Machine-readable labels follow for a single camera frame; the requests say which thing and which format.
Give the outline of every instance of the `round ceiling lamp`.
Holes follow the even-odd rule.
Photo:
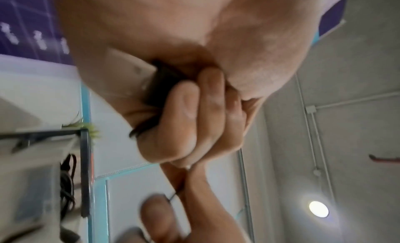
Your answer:
[[[310,211],[319,218],[326,218],[329,215],[328,207],[321,202],[312,201],[308,207],[310,208]]]

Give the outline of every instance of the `ceiling light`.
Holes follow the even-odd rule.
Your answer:
[[[312,201],[308,207],[310,211],[319,218],[326,218],[329,215],[328,207],[321,202]]]

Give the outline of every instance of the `gray wall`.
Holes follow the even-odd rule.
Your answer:
[[[400,90],[399,2],[349,1],[347,23],[313,47],[298,72],[306,106]],[[339,220],[317,219],[307,210],[312,199],[333,206],[325,174],[318,182],[312,173],[295,79],[269,98],[264,110],[288,243],[399,241],[400,164],[373,163],[368,154],[400,156],[400,97],[316,113]],[[314,127],[311,135],[323,168]]]

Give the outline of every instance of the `skin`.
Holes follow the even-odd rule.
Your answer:
[[[155,243],[248,243],[250,240],[240,226],[224,209],[214,195],[205,176],[205,162],[199,162],[190,170],[179,169],[170,163],[161,165],[164,174],[177,190],[182,181],[185,188],[180,191],[188,217],[191,233],[182,237],[173,208],[164,195],[152,195],[141,208],[140,216],[146,231]],[[117,243],[146,243],[140,230],[125,233]]]
[[[117,65],[107,65],[109,48],[145,61],[160,59],[192,79],[173,89],[160,125],[137,141],[148,161],[171,161],[178,167],[241,146],[262,103],[304,60],[324,4],[324,0],[55,2],[83,81],[132,127],[156,109],[125,96],[130,83]],[[206,85],[208,79],[215,82],[215,90]],[[185,102],[192,106],[185,107]],[[241,115],[235,123],[229,122],[231,106],[242,111],[235,111]]]

